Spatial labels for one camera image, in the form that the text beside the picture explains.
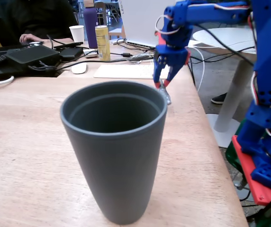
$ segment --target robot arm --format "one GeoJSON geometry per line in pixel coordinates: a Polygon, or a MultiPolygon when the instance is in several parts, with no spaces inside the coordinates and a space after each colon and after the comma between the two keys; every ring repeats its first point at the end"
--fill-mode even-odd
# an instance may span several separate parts
{"type": "Polygon", "coordinates": [[[246,2],[206,3],[203,1],[180,1],[164,11],[164,27],[161,33],[166,45],[158,45],[154,55],[154,83],[160,88],[160,74],[168,65],[170,71],[164,86],[188,63],[190,52],[185,48],[190,40],[193,24],[222,22],[239,24],[249,15],[246,2]]]}
{"type": "MultiPolygon", "coordinates": [[[[251,81],[253,99],[246,121],[237,137],[242,152],[252,156],[255,169],[253,180],[271,188],[271,0],[251,0],[256,28],[257,62],[251,81]]],[[[161,31],[166,45],[158,45],[154,56],[154,83],[160,88],[160,73],[170,66],[166,87],[188,62],[190,53],[185,48],[190,40],[192,25],[203,22],[238,24],[251,19],[246,2],[205,3],[180,1],[167,7],[161,31]]]]}

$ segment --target white table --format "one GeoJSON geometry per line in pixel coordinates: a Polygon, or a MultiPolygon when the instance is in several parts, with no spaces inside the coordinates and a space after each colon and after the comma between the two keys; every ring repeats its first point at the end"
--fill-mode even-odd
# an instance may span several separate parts
{"type": "MultiPolygon", "coordinates": [[[[235,51],[254,46],[253,34],[249,28],[225,27],[213,28],[210,31],[235,51]]],[[[229,50],[221,46],[217,40],[204,30],[194,33],[193,37],[204,44],[204,46],[198,46],[198,48],[202,48],[204,51],[216,54],[230,53],[229,50]]],[[[246,50],[242,54],[251,61],[256,60],[255,49],[246,50]]],[[[238,67],[219,115],[207,114],[217,143],[222,148],[229,146],[232,136],[240,125],[238,121],[233,119],[233,116],[241,101],[246,85],[253,74],[253,67],[241,58],[239,59],[238,67]]]]}

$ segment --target charger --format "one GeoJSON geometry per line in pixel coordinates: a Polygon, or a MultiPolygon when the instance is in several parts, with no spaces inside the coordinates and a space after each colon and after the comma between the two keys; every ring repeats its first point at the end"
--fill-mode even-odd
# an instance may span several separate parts
{"type": "Polygon", "coordinates": [[[73,61],[74,59],[80,57],[83,54],[83,48],[75,47],[75,48],[66,48],[61,51],[60,56],[62,61],[73,61]]]}

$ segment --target white mouse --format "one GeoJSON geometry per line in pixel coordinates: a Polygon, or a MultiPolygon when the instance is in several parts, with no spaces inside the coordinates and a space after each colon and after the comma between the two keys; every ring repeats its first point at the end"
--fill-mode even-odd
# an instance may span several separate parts
{"type": "Polygon", "coordinates": [[[71,71],[74,74],[82,74],[82,73],[84,73],[86,71],[86,68],[87,68],[86,63],[80,63],[80,64],[72,66],[71,71]]]}

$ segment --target table leg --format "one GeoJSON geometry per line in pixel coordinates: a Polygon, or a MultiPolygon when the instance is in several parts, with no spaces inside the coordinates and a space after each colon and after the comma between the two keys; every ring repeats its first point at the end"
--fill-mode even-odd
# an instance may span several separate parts
{"type": "Polygon", "coordinates": [[[233,118],[243,92],[253,73],[253,67],[241,60],[221,108],[220,114],[207,114],[219,147],[227,148],[240,123],[233,118]]]}

